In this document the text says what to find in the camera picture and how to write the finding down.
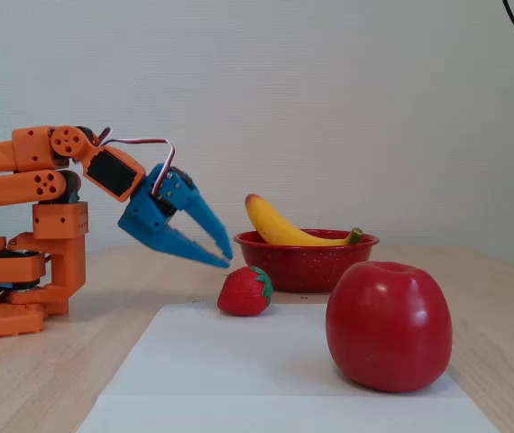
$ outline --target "strawberry leaves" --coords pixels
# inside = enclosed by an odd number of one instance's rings
[[[255,280],[264,284],[265,287],[263,287],[263,297],[267,298],[267,305],[269,306],[271,303],[271,297],[273,296],[273,283],[271,282],[271,278],[269,278],[269,275],[267,275],[264,270],[259,269],[256,266],[252,266],[251,270],[259,274]]]

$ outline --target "white wall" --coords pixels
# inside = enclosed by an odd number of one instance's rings
[[[0,2],[0,140],[37,124],[168,137],[231,235],[250,229],[253,192],[299,226],[514,263],[499,0]],[[148,169],[165,157],[130,152]],[[88,181],[82,198],[89,251],[133,241],[124,205]],[[30,230],[29,209],[0,209],[0,234]]]

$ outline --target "paper sheet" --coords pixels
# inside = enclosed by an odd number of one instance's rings
[[[496,432],[448,376],[391,395],[349,383],[327,350],[325,305],[256,318],[164,307],[79,432]]]

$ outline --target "yellow banana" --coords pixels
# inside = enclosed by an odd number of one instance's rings
[[[245,199],[247,215],[255,230],[273,245],[292,246],[340,246],[353,245],[362,237],[362,230],[354,228],[345,239],[324,239],[295,227],[263,197],[249,194]]]

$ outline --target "strawberry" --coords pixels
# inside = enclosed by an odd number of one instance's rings
[[[236,316],[257,316],[269,306],[272,295],[269,276],[259,268],[245,266],[227,275],[217,306]]]

